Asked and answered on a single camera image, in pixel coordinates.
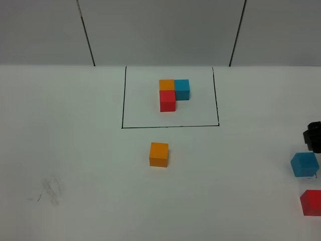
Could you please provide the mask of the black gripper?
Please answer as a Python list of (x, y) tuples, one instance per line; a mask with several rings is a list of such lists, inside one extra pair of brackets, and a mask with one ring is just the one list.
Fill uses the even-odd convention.
[(307, 130), (303, 132), (304, 142), (308, 150), (321, 152), (321, 122), (312, 122), (308, 124)]

